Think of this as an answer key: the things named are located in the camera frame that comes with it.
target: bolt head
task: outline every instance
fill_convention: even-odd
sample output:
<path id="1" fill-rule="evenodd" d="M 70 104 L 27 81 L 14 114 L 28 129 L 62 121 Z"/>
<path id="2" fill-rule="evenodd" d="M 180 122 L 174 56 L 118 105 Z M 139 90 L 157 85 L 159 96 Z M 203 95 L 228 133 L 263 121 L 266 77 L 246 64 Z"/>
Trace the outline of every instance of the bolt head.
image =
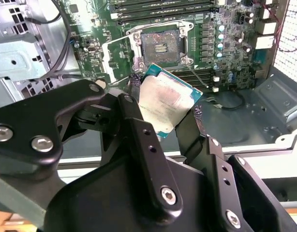
<path id="1" fill-rule="evenodd" d="M 0 126 L 0 142 L 8 141 L 13 137 L 13 131 L 7 127 Z"/>
<path id="2" fill-rule="evenodd" d="M 177 202 L 177 197 L 170 188 L 162 188 L 162 197 L 170 205 L 174 205 Z"/>
<path id="3" fill-rule="evenodd" d="M 39 136 L 32 140 L 31 146 L 33 149 L 39 152 L 49 152 L 53 149 L 54 144 L 52 140 L 50 140 L 46 136 Z"/>
<path id="4" fill-rule="evenodd" d="M 241 228 L 240 220 L 234 212 L 226 210 L 226 216 L 231 225 L 233 225 L 236 229 Z"/>

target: connector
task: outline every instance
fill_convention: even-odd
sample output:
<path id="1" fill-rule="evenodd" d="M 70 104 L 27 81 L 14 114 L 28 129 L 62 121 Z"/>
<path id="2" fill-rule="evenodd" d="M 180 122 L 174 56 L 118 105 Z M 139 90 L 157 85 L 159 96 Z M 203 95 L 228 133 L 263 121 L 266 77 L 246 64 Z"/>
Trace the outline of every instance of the connector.
<path id="1" fill-rule="evenodd" d="M 254 35 L 250 41 L 249 44 L 254 49 L 268 49 L 273 46 L 274 41 L 274 35 Z"/>
<path id="2" fill-rule="evenodd" d="M 262 35 L 270 35 L 275 33 L 277 23 L 271 20 L 260 20 L 256 22 L 256 31 Z"/>

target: hex bolt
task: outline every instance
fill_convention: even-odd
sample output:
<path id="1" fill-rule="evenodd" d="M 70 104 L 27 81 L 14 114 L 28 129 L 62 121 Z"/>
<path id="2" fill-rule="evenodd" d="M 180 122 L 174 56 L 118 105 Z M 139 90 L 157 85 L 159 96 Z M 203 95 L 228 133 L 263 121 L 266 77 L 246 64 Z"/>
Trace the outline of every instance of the hex bolt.
<path id="1" fill-rule="evenodd" d="M 212 139 L 212 142 L 216 145 L 216 146 L 219 146 L 220 144 L 217 142 L 216 139 Z"/>
<path id="2" fill-rule="evenodd" d="M 238 160 L 239 160 L 239 162 L 240 162 L 242 165 L 245 165 L 245 160 L 244 160 L 244 158 L 238 157 Z"/>
<path id="3" fill-rule="evenodd" d="M 236 229 L 241 228 L 240 220 L 234 212 L 226 210 L 226 216 L 231 225 L 233 225 Z"/>
<path id="4" fill-rule="evenodd" d="M 177 202 L 176 194 L 170 188 L 162 188 L 162 197 L 170 205 L 173 205 Z"/>
<path id="5" fill-rule="evenodd" d="M 50 138 L 46 136 L 38 136 L 34 138 L 31 142 L 31 146 L 33 149 L 39 152 L 49 152 L 53 149 L 54 144 Z"/>
<path id="6" fill-rule="evenodd" d="M 92 91 L 99 92 L 98 87 L 95 86 L 95 85 L 93 85 L 93 84 L 89 85 L 89 88 L 90 88 Z"/>
<path id="7" fill-rule="evenodd" d="M 0 126 L 0 142 L 8 141 L 13 137 L 13 131 L 5 126 Z"/>

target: perforated metal panel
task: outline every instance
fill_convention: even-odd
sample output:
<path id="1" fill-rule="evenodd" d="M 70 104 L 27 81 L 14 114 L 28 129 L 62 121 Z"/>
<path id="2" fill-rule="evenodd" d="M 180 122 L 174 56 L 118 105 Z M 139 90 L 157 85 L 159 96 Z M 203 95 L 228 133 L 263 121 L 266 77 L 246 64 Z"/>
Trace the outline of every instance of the perforated metal panel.
<path id="1" fill-rule="evenodd" d="M 297 82 L 297 0 L 289 1 L 279 47 L 274 66 Z"/>

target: capacitor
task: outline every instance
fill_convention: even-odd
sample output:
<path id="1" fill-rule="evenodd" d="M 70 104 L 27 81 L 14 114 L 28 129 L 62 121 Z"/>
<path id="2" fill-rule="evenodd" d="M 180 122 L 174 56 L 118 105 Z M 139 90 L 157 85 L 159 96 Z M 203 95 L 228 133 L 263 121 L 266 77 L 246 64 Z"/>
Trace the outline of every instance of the capacitor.
<path id="1" fill-rule="evenodd" d="M 246 51 L 246 52 L 250 52 L 251 51 L 251 49 L 249 47 L 247 47 L 247 46 L 244 46 L 243 47 L 243 50 Z"/>
<path id="2" fill-rule="evenodd" d="M 219 67 L 217 64 L 213 64 L 213 69 L 214 69 L 214 70 L 219 70 L 220 67 Z"/>
<path id="3" fill-rule="evenodd" d="M 223 45 L 222 43 L 218 43 L 218 44 L 216 44 L 216 47 L 217 47 L 218 49 L 222 50 L 223 47 L 224 47 L 224 45 Z"/>
<path id="4" fill-rule="evenodd" d="M 216 57 L 217 57 L 217 58 L 221 58 L 222 56 L 223 56 L 223 54 L 222 54 L 221 52 L 217 52 L 217 53 L 216 53 Z"/>
<path id="5" fill-rule="evenodd" d="M 246 12 L 245 15 L 249 18 L 253 18 L 254 17 L 254 13 L 253 12 Z"/>
<path id="6" fill-rule="evenodd" d="M 219 25 L 217 27 L 217 30 L 220 31 L 220 32 L 223 32 L 225 30 L 225 26 L 224 25 Z"/>
<path id="7" fill-rule="evenodd" d="M 219 81 L 220 81 L 220 77 L 218 77 L 218 76 L 213 76 L 213 81 L 214 81 L 214 82 L 219 82 Z"/>
<path id="8" fill-rule="evenodd" d="M 220 89 L 218 87 L 212 87 L 212 91 L 213 93 L 217 93 L 218 91 L 220 91 Z"/>
<path id="9" fill-rule="evenodd" d="M 228 73 L 227 82 L 231 83 L 232 80 L 233 80 L 233 78 L 234 78 L 234 74 L 233 74 L 232 72 L 229 72 L 229 73 Z"/>
<path id="10" fill-rule="evenodd" d="M 224 39 L 224 35 L 223 34 L 218 34 L 216 37 L 219 40 L 223 40 Z"/>
<path id="11" fill-rule="evenodd" d="M 79 48 L 79 47 L 80 47 L 80 44 L 79 44 L 78 42 L 75 42 L 75 43 L 74 43 L 74 47 L 75 47 L 75 48 Z"/>
<path id="12" fill-rule="evenodd" d="M 247 22 L 248 24 L 252 24 L 254 20 L 252 20 L 251 18 L 245 18 L 244 21 Z"/>
<path id="13" fill-rule="evenodd" d="M 242 43 L 243 40 L 240 37 L 235 37 L 235 41 L 237 41 L 240 44 L 240 43 Z"/>

